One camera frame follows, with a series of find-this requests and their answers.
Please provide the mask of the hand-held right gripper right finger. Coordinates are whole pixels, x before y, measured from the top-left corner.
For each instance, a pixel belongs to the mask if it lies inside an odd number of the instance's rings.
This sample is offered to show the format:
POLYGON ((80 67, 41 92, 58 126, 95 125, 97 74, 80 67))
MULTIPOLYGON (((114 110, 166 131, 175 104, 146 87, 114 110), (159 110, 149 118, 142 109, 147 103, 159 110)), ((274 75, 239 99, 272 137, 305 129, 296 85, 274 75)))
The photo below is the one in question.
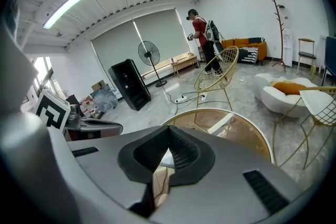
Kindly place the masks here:
POLYGON ((215 153, 204 141, 208 134, 186 127, 169 126, 168 149, 174 163, 174 174, 169 186, 197 184, 213 168, 215 153))

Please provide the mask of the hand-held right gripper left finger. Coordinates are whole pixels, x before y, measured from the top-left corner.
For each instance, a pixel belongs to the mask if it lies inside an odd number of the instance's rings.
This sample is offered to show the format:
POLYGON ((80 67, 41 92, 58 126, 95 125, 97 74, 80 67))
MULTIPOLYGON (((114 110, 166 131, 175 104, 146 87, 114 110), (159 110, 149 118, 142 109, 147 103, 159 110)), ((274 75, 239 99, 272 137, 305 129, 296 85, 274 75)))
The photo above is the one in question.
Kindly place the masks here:
POLYGON ((118 164, 130 181, 149 185, 168 147, 169 128, 161 126, 120 149, 118 164))

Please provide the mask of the water bottle pack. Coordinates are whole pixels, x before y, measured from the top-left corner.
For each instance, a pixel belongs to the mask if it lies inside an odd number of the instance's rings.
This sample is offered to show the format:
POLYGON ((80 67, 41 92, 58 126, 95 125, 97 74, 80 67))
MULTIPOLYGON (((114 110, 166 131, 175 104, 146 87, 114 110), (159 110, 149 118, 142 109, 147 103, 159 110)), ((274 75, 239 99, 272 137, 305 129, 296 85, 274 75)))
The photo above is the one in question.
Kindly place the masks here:
POLYGON ((81 112, 86 118, 100 119, 103 115, 103 112, 99 109, 90 95, 80 100, 79 105, 81 112))

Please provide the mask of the window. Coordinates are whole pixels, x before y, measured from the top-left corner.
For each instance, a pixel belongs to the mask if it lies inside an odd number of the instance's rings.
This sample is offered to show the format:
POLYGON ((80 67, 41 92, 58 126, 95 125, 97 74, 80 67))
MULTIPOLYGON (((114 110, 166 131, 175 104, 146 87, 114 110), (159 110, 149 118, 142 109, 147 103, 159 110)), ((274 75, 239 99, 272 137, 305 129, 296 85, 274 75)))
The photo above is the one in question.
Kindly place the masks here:
POLYGON ((52 65, 50 57, 38 57, 33 59, 33 66, 37 70, 37 76, 34 79, 33 87, 39 95, 42 89, 48 89, 55 93, 55 87, 52 81, 52 65))

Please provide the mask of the cardboard box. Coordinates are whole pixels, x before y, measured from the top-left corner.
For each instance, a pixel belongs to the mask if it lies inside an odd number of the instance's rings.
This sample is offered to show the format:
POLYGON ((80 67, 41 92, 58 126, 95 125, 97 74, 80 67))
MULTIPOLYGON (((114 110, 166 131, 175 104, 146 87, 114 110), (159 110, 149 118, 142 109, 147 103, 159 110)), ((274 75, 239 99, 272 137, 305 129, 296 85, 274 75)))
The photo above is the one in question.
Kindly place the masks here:
POLYGON ((101 81, 97 82, 96 84, 94 84, 91 88, 92 88, 93 91, 97 91, 105 85, 106 85, 106 83, 104 82, 104 80, 101 80, 101 81))

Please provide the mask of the grey marble painting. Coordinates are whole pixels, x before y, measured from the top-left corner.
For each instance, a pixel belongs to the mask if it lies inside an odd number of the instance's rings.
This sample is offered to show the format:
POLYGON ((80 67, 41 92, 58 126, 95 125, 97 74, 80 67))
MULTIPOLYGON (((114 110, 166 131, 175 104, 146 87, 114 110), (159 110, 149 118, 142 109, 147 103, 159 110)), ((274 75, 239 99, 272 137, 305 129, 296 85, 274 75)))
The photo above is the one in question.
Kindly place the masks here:
POLYGON ((105 84, 98 90, 92 92, 90 95, 95 104, 103 113, 107 113, 115 109, 118 105, 118 99, 108 84, 105 84))

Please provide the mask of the grey roller blind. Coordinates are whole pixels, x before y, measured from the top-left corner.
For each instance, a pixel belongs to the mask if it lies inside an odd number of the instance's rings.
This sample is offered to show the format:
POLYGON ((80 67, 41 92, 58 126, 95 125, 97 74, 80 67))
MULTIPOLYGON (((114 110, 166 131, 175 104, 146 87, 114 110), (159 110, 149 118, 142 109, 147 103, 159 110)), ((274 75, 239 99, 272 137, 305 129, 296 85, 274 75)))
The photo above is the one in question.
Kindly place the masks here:
POLYGON ((158 48, 161 62, 190 52, 175 9, 142 16, 134 21, 142 40, 150 41, 158 48))
POLYGON ((140 42, 133 22, 128 21, 95 38, 92 44, 105 72, 126 59, 132 59, 138 71, 143 73, 146 65, 138 54, 140 42))

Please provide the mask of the light wooden bench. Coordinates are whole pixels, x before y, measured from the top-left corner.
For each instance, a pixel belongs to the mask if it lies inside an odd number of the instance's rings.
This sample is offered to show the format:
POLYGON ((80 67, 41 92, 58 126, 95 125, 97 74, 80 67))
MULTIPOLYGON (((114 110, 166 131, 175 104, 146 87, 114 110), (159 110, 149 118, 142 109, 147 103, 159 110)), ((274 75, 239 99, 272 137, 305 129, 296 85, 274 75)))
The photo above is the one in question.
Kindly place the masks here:
POLYGON ((195 66, 197 68, 200 67, 198 59, 195 55, 189 55, 183 59, 177 60, 171 64, 173 67, 174 74, 180 77, 179 71, 185 69, 189 66, 195 66))

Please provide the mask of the long ceiling light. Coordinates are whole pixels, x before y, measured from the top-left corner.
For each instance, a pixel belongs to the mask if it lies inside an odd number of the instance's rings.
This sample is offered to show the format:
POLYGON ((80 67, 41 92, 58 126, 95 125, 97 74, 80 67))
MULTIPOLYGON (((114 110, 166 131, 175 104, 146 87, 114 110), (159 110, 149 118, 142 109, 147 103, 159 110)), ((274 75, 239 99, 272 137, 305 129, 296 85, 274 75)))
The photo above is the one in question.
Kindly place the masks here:
POLYGON ((43 24, 44 29, 51 29, 51 27, 73 6, 75 6, 81 0, 66 0, 62 5, 60 5, 52 15, 43 24))

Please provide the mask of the yellow cushion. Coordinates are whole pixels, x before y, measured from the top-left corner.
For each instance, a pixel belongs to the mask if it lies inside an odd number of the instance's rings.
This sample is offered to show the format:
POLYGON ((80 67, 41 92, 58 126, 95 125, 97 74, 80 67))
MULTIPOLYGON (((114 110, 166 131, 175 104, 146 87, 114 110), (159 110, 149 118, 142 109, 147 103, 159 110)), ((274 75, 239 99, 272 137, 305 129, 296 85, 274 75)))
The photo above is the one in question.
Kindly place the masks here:
POLYGON ((278 86, 282 86, 282 85, 284 85, 284 84, 289 84, 289 83, 292 83, 291 81, 289 81, 289 80, 284 80, 284 81, 272 81, 271 83, 270 83, 270 86, 272 86, 272 87, 278 87, 278 86))

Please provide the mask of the black standing fan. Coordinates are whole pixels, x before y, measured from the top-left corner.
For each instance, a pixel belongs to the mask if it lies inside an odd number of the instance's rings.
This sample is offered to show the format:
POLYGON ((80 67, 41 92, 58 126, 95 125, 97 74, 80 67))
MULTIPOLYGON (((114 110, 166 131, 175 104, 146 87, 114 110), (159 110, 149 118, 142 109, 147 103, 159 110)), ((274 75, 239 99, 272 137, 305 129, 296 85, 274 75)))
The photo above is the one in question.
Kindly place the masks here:
POLYGON ((167 84, 166 80, 162 80, 155 66, 160 62, 160 53, 155 44, 150 41, 142 41, 138 46, 138 54, 140 59, 148 66, 151 66, 158 78, 158 82, 156 83, 156 87, 163 87, 167 84))

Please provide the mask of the orange cushion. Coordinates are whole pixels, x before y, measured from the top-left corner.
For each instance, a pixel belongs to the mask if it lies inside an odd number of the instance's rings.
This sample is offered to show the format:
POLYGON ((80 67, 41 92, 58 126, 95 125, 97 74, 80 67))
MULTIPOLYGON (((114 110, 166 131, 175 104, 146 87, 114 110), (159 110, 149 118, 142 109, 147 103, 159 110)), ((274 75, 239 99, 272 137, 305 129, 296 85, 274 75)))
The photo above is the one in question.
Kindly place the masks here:
POLYGON ((278 86, 274 88, 284 93, 285 95, 299 95, 299 92, 301 90, 306 89, 307 87, 304 85, 292 82, 292 83, 289 83, 289 84, 286 83, 282 86, 278 86))

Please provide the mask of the orange sofa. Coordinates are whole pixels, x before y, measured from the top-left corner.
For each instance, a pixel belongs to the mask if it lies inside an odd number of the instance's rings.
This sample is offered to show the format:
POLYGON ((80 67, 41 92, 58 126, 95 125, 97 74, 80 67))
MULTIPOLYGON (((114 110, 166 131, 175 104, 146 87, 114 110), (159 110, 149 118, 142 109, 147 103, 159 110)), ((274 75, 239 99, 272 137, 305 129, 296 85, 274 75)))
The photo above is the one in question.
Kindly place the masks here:
POLYGON ((258 48, 258 60, 256 63, 262 62, 267 56, 267 43, 261 37, 242 38, 242 39, 236 38, 236 39, 229 39, 229 40, 223 39, 222 46, 223 48, 236 46, 238 49, 243 48, 243 47, 257 47, 258 48))

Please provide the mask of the wooden chair dark seat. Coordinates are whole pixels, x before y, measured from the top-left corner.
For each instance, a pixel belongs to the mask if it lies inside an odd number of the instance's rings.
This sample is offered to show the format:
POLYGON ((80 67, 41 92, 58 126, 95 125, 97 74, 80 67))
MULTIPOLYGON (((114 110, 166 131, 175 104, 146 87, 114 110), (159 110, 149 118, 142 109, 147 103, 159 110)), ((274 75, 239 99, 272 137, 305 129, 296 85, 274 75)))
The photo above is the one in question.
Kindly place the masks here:
POLYGON ((315 61, 317 59, 317 56, 314 53, 314 45, 315 45, 315 41, 309 38, 299 38, 298 39, 299 42, 299 52, 298 52, 298 67, 297 67, 297 73, 299 73, 299 69, 300 69, 300 64, 301 64, 301 59, 302 58, 306 58, 309 59, 311 61, 311 65, 310 65, 310 75, 313 76, 313 71, 314 71, 314 66, 315 66, 315 61), (312 51, 311 52, 307 52, 304 50, 301 50, 301 43, 305 42, 307 44, 312 45, 312 51))

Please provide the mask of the wooden coat rack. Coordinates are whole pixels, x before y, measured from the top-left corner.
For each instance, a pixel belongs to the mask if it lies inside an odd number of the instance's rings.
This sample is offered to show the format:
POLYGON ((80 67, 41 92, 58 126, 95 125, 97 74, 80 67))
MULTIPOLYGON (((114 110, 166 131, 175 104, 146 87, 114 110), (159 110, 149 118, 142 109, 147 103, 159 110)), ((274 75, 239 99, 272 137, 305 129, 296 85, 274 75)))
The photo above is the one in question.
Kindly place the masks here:
POLYGON ((279 12, 279 4, 277 4, 276 0, 272 0, 272 2, 274 3, 274 6, 275 6, 275 9, 276 9, 276 12, 275 12, 275 15, 277 16, 277 21, 278 21, 278 24, 279 24, 279 29, 280 29, 280 48, 281 48, 281 55, 280 55, 280 59, 275 63, 273 64, 273 67, 275 65, 281 65, 283 67, 283 70, 284 72, 286 72, 286 65, 284 63, 284 53, 283 53, 283 43, 284 43, 284 37, 283 37, 283 23, 281 22, 281 17, 280 17, 280 12, 279 12))

